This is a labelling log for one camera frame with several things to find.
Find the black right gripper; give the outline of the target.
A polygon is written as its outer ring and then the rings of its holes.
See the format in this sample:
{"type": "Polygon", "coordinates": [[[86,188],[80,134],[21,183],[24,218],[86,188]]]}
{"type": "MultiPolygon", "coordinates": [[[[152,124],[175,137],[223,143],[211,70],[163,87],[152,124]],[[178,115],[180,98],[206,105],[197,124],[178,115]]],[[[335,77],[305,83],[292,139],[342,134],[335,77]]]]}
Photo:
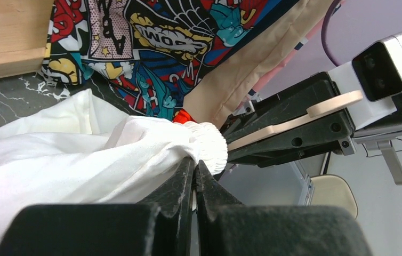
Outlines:
{"type": "Polygon", "coordinates": [[[359,144],[378,144],[402,136],[402,93],[392,97],[396,111],[363,129],[357,130],[353,140],[359,144]]]}

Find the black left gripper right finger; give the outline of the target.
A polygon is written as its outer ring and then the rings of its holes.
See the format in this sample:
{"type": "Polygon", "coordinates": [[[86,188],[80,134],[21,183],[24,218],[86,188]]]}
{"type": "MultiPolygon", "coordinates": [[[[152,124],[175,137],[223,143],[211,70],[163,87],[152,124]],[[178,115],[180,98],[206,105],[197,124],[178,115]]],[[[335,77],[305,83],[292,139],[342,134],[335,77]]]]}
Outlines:
{"type": "Polygon", "coordinates": [[[201,255],[371,255],[363,231],[335,206],[247,206],[200,161],[194,171],[201,255]]]}

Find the white shorts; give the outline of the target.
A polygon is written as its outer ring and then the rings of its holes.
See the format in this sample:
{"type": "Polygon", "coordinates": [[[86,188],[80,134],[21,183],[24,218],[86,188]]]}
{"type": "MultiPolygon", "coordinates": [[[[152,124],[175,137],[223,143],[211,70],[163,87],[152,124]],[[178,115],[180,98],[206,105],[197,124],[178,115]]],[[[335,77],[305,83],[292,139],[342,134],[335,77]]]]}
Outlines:
{"type": "Polygon", "coordinates": [[[225,138],[211,123],[134,116],[87,89],[0,127],[0,241],[39,203],[136,203],[185,157],[223,171],[225,138]]]}

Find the beige wooden hanger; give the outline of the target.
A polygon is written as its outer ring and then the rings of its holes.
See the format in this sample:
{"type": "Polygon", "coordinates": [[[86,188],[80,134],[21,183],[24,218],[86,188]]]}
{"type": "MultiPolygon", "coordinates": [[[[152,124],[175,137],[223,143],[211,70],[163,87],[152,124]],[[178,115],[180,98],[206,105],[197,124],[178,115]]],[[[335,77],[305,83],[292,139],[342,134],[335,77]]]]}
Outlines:
{"type": "Polygon", "coordinates": [[[363,99],[363,94],[360,90],[351,91],[345,94],[335,96],[333,98],[322,101],[306,109],[307,113],[301,117],[297,117],[290,121],[276,125],[268,125],[258,129],[240,139],[237,139],[228,144],[228,150],[236,150],[254,142],[266,139],[268,137],[278,135],[280,133],[292,130],[296,127],[313,122],[317,119],[330,115],[339,110],[345,109],[363,99]]]}

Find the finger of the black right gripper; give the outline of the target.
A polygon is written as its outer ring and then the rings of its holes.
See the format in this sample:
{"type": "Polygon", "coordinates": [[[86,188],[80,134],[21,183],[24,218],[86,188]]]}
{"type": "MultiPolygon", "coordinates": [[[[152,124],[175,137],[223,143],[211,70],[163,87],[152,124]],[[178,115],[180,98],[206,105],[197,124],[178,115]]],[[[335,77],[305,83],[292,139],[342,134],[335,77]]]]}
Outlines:
{"type": "Polygon", "coordinates": [[[268,167],[340,150],[355,126],[345,110],[229,153],[228,163],[268,167]]]}
{"type": "Polygon", "coordinates": [[[336,83],[320,72],[260,102],[253,101],[252,113],[231,116],[221,132],[227,143],[232,143],[268,125],[301,117],[307,108],[338,95],[336,83]]]}

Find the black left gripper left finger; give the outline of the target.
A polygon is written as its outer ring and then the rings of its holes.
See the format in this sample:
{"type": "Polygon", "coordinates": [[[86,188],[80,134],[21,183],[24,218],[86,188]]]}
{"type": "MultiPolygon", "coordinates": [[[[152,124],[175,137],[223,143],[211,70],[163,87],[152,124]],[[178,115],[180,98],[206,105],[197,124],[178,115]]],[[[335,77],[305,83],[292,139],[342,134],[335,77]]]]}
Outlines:
{"type": "Polygon", "coordinates": [[[135,204],[41,204],[21,210],[0,255],[189,255],[194,161],[135,204]]]}

